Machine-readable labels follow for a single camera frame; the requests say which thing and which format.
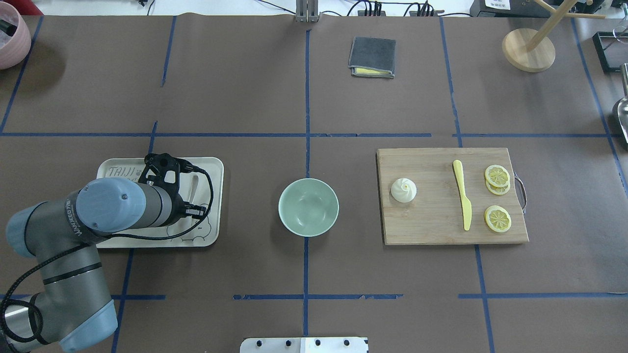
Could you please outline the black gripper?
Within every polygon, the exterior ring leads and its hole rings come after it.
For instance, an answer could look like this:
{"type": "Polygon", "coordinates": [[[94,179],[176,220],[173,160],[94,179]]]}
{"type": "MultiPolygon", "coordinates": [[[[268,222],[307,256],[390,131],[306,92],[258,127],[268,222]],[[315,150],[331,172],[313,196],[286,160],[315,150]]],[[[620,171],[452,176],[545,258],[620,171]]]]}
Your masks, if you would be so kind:
{"type": "Polygon", "coordinates": [[[180,219],[186,217],[195,220],[202,220],[206,217],[207,209],[205,206],[186,204],[178,192],[170,193],[169,197],[171,201],[171,212],[168,217],[168,225],[173,225],[180,219]]]}

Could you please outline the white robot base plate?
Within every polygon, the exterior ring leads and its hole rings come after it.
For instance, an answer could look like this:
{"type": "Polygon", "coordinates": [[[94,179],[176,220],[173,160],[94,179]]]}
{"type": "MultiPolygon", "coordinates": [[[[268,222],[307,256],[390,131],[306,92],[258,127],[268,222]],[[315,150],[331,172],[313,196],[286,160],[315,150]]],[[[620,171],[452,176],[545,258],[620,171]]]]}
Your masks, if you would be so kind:
{"type": "Polygon", "coordinates": [[[240,353],[368,353],[365,337],[261,337],[244,339],[240,353]]]}

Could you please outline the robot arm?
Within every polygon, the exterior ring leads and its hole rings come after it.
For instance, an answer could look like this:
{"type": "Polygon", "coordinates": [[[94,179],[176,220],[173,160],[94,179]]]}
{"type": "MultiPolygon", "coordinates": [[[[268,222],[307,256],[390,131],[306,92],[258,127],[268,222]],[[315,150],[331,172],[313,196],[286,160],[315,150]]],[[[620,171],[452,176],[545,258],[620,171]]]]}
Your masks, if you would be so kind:
{"type": "Polygon", "coordinates": [[[166,227],[184,217],[202,223],[213,206],[184,202],[177,190],[125,178],[101,178],[67,197],[11,217],[7,242],[37,264],[1,301],[1,351],[28,353],[58,343],[66,353],[94,346],[118,328],[97,244],[128,229],[166,227]]]}

